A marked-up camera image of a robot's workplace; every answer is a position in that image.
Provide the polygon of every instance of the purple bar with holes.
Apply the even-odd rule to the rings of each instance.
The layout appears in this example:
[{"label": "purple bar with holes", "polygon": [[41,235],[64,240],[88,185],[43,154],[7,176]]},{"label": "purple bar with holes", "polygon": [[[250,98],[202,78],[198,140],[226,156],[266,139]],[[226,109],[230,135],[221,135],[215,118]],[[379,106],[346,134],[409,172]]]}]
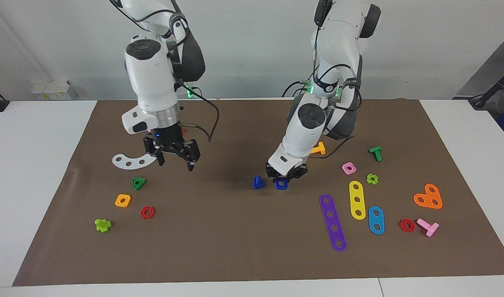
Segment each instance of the purple bar with holes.
[{"label": "purple bar with holes", "polygon": [[320,206],[322,207],[322,214],[329,233],[329,240],[334,250],[342,252],[347,248],[346,237],[340,224],[337,208],[334,206],[334,200],[331,195],[323,194],[320,196]]}]

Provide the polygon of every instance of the green led light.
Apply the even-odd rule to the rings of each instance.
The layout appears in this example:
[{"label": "green led light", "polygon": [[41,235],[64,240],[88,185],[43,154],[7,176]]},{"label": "green led light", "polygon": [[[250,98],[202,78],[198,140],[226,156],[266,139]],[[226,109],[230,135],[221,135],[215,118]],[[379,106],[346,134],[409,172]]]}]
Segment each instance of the green led light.
[{"label": "green led light", "polygon": [[193,98],[195,95],[191,92],[191,90],[188,88],[188,98]]}]

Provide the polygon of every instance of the yellow bar with holes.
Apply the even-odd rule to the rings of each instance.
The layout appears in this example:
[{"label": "yellow bar with holes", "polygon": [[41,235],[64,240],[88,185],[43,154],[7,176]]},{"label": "yellow bar with holes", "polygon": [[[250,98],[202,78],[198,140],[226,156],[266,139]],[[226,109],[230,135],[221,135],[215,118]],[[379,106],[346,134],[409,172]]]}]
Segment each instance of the yellow bar with holes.
[{"label": "yellow bar with holes", "polygon": [[363,220],[365,218],[364,188],[356,180],[349,183],[349,201],[353,218]]}]

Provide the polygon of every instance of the yellow square nut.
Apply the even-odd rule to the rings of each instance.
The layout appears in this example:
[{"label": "yellow square nut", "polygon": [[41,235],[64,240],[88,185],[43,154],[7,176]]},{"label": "yellow square nut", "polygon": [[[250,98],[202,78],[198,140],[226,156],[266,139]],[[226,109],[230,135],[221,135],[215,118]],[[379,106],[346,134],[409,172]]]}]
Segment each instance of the yellow square nut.
[{"label": "yellow square nut", "polygon": [[115,205],[118,207],[127,207],[131,202],[131,196],[126,194],[120,194],[116,197]]}]

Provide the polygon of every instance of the pink t-shaped piece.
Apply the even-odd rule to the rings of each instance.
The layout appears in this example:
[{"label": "pink t-shaped piece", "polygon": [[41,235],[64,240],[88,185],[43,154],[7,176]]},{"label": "pink t-shaped piece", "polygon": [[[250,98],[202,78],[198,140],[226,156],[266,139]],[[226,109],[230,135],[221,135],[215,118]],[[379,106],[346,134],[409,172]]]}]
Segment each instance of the pink t-shaped piece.
[{"label": "pink t-shaped piece", "polygon": [[439,228],[438,223],[429,224],[423,219],[418,219],[417,223],[420,224],[420,226],[422,228],[426,229],[426,236],[428,236],[428,237],[431,237],[433,235],[433,233],[435,232],[435,230],[437,230],[437,228]]},{"label": "pink t-shaped piece", "polygon": [[356,171],[356,167],[351,162],[348,162],[342,165],[342,170],[346,173],[346,175],[350,175]]}]

